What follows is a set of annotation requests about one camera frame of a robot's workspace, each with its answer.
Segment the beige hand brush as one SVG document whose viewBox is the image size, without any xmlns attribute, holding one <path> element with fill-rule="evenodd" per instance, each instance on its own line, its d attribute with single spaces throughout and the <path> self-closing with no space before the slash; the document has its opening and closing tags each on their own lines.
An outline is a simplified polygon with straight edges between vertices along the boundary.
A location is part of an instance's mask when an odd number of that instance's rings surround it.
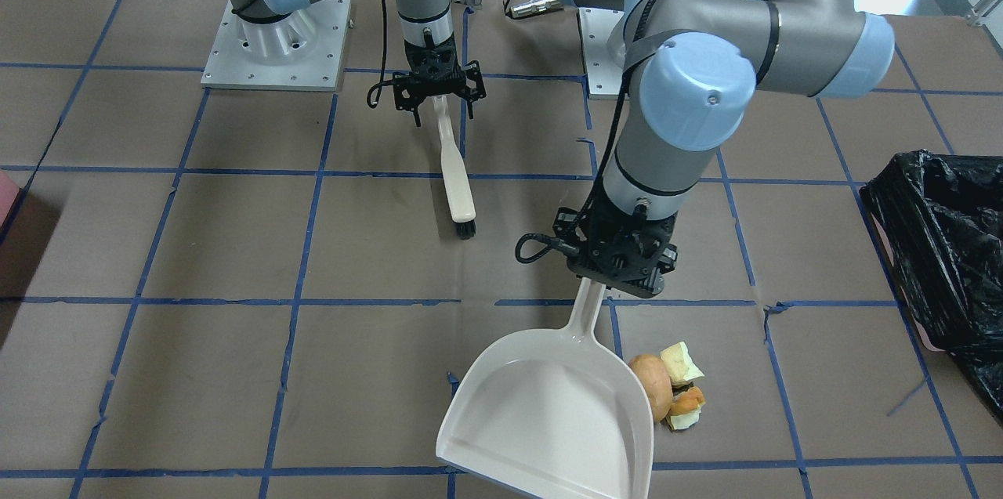
<svg viewBox="0 0 1003 499">
<path fill-rule="evenodd" d="M 449 213 L 454 221 L 456 235 L 462 240 L 468 240 L 476 235 L 476 209 L 465 161 L 454 138 L 447 97 L 434 96 L 433 109 L 440 139 L 440 166 Z"/>
</svg>

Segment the round orange bread bun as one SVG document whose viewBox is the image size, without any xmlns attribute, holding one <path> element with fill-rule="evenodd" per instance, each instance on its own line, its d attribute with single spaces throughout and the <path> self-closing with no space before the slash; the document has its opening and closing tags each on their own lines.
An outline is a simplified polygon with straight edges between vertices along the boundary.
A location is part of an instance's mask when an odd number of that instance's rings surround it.
<svg viewBox="0 0 1003 499">
<path fill-rule="evenodd" d="M 668 416 L 674 402 L 672 380 L 665 363 L 656 355 L 638 355 L 629 361 L 629 367 L 646 393 L 652 420 L 660 423 Z"/>
</svg>

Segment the orange yellow bread piece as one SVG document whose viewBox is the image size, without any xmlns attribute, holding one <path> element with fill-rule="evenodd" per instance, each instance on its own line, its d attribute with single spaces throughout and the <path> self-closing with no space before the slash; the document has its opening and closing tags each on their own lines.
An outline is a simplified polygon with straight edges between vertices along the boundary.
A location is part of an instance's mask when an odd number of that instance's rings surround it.
<svg viewBox="0 0 1003 499">
<path fill-rule="evenodd" d="M 706 403 L 704 392 L 699 387 L 691 387 L 678 393 L 668 410 L 667 420 L 670 430 L 687 430 L 698 423 L 700 412 Z"/>
</svg>

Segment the beige plastic dustpan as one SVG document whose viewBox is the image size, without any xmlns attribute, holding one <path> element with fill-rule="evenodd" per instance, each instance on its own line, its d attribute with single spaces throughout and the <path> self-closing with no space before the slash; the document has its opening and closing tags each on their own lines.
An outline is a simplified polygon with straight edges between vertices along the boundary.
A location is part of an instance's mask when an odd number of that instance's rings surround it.
<svg viewBox="0 0 1003 499">
<path fill-rule="evenodd" d="M 641 382 L 596 338 L 605 290 L 584 279 L 565 327 L 501 336 L 473 361 L 438 460 L 533 497 L 648 497 L 654 425 Z"/>
</svg>

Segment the bin with black bag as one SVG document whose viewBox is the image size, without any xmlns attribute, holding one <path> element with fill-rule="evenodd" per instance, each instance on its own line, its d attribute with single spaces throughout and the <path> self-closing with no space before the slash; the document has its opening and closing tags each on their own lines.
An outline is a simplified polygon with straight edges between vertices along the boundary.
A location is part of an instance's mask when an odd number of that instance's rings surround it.
<svg viewBox="0 0 1003 499">
<path fill-rule="evenodd" d="M 1002 160 L 910 150 L 860 190 L 922 342 L 996 419 L 1002 388 Z"/>
</svg>

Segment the pink box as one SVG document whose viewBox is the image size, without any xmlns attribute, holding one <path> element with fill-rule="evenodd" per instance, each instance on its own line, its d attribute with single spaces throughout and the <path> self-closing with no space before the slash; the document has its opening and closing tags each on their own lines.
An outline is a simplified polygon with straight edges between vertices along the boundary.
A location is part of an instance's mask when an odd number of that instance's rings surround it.
<svg viewBox="0 0 1003 499">
<path fill-rule="evenodd" d="M 5 227 L 10 222 L 13 216 L 15 203 L 19 200 L 22 193 L 21 188 L 16 184 L 10 174 L 7 171 L 1 171 L 0 175 L 1 181 L 1 232 L 3 233 Z"/>
</svg>

